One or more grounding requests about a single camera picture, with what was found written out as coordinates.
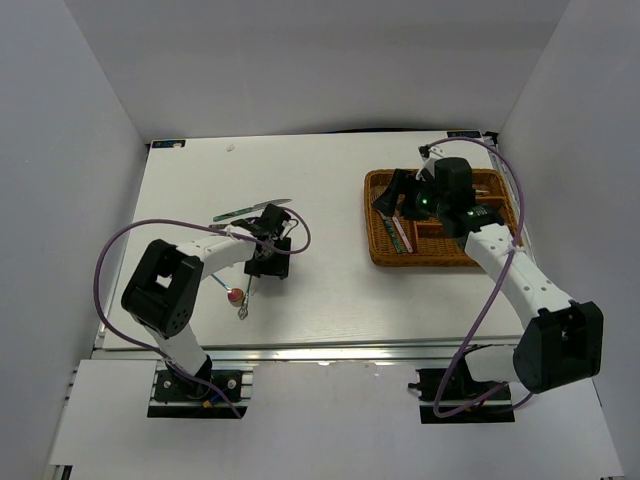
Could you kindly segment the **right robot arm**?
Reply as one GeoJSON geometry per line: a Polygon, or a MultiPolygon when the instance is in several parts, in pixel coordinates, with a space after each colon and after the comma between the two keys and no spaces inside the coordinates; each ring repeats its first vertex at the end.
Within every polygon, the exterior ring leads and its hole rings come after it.
{"type": "Polygon", "coordinates": [[[463,350],[447,381],[472,399],[487,386],[517,382],[539,394],[592,378],[601,369],[604,314],[556,286],[520,247],[519,227],[504,216],[495,195],[480,196],[468,161],[448,157],[419,171],[393,170],[370,209],[409,222],[435,220],[437,243],[453,243],[494,282],[523,328],[518,344],[463,350]]]}

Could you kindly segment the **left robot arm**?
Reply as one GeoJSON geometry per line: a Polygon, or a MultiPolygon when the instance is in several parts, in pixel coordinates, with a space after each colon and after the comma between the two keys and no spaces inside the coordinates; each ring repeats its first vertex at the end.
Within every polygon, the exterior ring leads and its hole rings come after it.
{"type": "Polygon", "coordinates": [[[259,217],[225,226],[222,235],[179,245],[158,239],[146,248],[121,305],[168,356],[168,371],[188,398],[200,400],[211,391],[212,361],[189,326],[200,284],[239,263],[250,279],[286,279],[291,239],[285,229],[291,220],[285,209],[269,204],[259,217]]]}

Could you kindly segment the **teal handled knife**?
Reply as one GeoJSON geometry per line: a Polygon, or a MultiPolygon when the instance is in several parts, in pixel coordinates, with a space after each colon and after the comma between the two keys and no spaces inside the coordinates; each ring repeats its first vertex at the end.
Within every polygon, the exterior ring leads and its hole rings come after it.
{"type": "Polygon", "coordinates": [[[249,214],[249,213],[252,213],[252,212],[259,211],[259,210],[263,210],[269,204],[273,204],[273,205],[279,206],[279,205],[283,205],[283,204],[289,203],[291,201],[292,201],[292,199],[290,199],[290,198],[280,198],[280,199],[267,200],[267,201],[264,201],[264,202],[260,202],[260,203],[254,204],[254,205],[249,206],[249,207],[244,207],[244,208],[241,208],[241,209],[233,210],[231,212],[227,212],[227,213],[223,213],[223,214],[217,215],[217,216],[213,217],[212,221],[214,223],[220,223],[220,222],[223,222],[223,221],[226,221],[226,220],[229,220],[229,219],[241,216],[241,215],[245,215],[245,214],[249,214]]]}

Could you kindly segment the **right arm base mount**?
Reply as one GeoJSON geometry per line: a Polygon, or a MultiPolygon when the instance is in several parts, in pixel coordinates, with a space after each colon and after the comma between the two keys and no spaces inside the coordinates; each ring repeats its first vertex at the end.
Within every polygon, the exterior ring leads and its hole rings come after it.
{"type": "MultiPolygon", "coordinates": [[[[508,387],[501,389],[483,402],[456,415],[440,418],[434,414],[438,387],[447,367],[455,353],[454,348],[426,348],[420,350],[424,357],[419,357],[414,373],[407,384],[408,391],[418,400],[420,421],[423,425],[465,425],[465,424],[506,424],[515,422],[515,414],[511,391],[508,387]]],[[[468,369],[460,362],[444,388],[439,409],[448,412],[496,386],[496,382],[477,382],[472,380],[468,369]]]]}

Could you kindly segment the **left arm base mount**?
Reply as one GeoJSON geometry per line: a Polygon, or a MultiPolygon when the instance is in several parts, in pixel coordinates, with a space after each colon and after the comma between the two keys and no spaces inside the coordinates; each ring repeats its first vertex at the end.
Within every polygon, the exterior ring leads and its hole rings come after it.
{"type": "Polygon", "coordinates": [[[252,392],[253,373],[250,370],[214,369],[210,382],[234,405],[215,390],[190,382],[169,368],[158,368],[154,375],[147,408],[148,418],[239,420],[247,411],[252,392]]]}

